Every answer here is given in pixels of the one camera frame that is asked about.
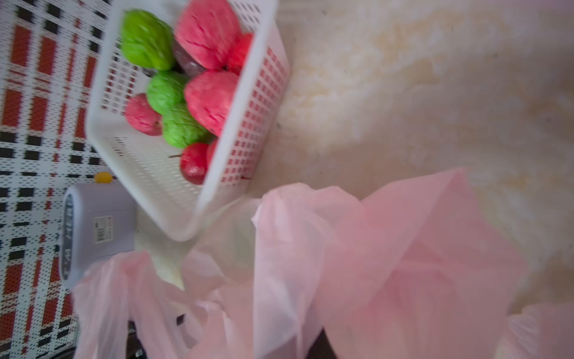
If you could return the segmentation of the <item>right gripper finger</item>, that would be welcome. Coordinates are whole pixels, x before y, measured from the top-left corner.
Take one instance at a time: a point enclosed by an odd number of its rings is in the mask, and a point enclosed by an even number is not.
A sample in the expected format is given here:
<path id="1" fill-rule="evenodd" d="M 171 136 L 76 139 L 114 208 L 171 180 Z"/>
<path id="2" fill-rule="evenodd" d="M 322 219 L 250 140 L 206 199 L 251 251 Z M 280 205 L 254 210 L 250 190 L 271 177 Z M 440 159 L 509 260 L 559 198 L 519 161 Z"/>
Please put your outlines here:
<path id="1" fill-rule="evenodd" d="M 337 359 L 325 330 L 318 335 L 316 341 L 312 344 L 307 359 Z"/>

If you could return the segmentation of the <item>pink plastic bag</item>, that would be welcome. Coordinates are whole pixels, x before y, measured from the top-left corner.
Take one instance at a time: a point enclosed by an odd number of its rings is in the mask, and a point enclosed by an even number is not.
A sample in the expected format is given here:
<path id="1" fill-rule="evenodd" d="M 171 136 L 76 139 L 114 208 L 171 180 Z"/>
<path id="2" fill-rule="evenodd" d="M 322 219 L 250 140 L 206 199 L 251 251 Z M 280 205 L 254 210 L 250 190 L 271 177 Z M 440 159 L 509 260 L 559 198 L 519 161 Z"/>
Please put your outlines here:
<path id="1" fill-rule="evenodd" d="M 228 209 L 182 263 L 179 289 L 145 252 L 73 290 L 77 358 L 491 358 L 527 268 L 485 220 L 466 174 L 392 182 L 363 200 L 303 183 Z"/>
<path id="2" fill-rule="evenodd" d="M 573 303 L 529 305 L 508 317 L 496 358 L 572 358 Z"/>

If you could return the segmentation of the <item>white plastic basket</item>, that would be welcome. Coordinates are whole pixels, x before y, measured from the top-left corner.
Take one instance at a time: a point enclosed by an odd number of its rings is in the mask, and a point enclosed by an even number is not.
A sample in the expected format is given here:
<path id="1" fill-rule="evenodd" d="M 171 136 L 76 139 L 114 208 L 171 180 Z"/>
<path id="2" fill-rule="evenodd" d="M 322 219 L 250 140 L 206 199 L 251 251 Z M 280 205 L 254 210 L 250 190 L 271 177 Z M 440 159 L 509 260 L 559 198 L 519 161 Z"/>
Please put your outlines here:
<path id="1" fill-rule="evenodd" d="M 113 1 L 88 140 L 171 239 L 243 195 L 288 84 L 277 1 Z"/>

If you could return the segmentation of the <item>green apple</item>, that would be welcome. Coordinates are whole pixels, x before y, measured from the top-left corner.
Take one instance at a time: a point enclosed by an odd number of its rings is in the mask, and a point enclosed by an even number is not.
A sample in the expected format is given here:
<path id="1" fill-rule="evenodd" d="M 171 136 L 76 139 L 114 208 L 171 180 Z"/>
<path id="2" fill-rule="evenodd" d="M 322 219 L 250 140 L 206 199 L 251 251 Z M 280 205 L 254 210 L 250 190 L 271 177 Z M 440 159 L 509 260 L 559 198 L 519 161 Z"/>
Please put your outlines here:
<path id="1" fill-rule="evenodd" d="M 159 71 L 175 66 L 173 30 L 154 14 L 138 9 L 127 11 L 120 35 L 122 54 L 130 63 Z"/>
<path id="2" fill-rule="evenodd" d="M 185 103 L 175 105 L 162 116 L 162 134 L 170 146 L 179 149 L 197 142 L 209 144 L 215 139 L 215 135 L 195 120 Z"/>
<path id="3" fill-rule="evenodd" d="M 185 102 L 184 88 L 188 77 L 174 72 L 161 71 L 155 74 L 146 88 L 146 97 L 152 109 L 165 115 L 175 105 Z"/>

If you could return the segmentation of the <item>pink red apple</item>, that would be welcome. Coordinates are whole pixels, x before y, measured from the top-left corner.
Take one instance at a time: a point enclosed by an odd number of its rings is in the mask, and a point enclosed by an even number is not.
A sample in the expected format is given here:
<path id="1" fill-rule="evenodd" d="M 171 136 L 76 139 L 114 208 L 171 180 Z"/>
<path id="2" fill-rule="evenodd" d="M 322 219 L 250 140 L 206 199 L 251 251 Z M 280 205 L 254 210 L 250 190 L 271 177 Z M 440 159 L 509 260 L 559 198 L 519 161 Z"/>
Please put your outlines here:
<path id="1" fill-rule="evenodd" d="M 192 117 L 217 137 L 223 132 L 238 83 L 235 73 L 207 71 L 185 86 L 185 101 Z"/>
<path id="2" fill-rule="evenodd" d="M 174 37 L 201 66 L 221 69 L 242 33 L 239 19 L 226 0 L 194 0 L 177 21 Z"/>
<path id="3" fill-rule="evenodd" d="M 148 103 L 146 94 L 137 94 L 128 101 L 124 117 L 140 133 L 147 136 L 162 135 L 162 116 Z"/>

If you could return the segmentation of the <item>dark red apple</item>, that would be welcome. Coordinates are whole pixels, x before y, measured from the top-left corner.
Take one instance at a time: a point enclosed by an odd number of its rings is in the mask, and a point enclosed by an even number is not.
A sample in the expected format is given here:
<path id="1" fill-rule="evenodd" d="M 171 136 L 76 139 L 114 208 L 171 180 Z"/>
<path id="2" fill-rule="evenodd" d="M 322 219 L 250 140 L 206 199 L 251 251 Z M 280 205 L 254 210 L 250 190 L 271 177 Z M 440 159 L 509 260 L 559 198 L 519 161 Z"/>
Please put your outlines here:
<path id="1" fill-rule="evenodd" d="M 206 68 L 189 55 L 176 40 L 173 42 L 172 51 L 179 67 L 191 79 L 207 71 Z"/>

